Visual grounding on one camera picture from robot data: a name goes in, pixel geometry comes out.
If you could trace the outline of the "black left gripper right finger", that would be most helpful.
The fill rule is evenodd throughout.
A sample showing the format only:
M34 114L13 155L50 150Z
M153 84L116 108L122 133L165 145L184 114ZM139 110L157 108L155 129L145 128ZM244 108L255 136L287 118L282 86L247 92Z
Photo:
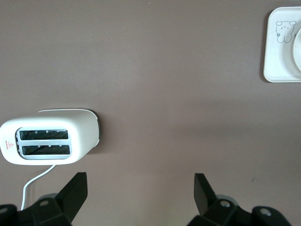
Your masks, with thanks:
M217 196L202 173L194 176L194 200L199 211L190 226L289 226L278 210L256 206L251 212L224 196Z

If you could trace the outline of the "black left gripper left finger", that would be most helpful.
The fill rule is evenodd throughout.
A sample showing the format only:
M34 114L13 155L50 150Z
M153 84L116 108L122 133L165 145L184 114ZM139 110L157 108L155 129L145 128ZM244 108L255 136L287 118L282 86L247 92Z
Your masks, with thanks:
M71 226L87 198L87 174L78 172L55 197L44 196L33 205L17 210L13 204L0 206L2 226Z

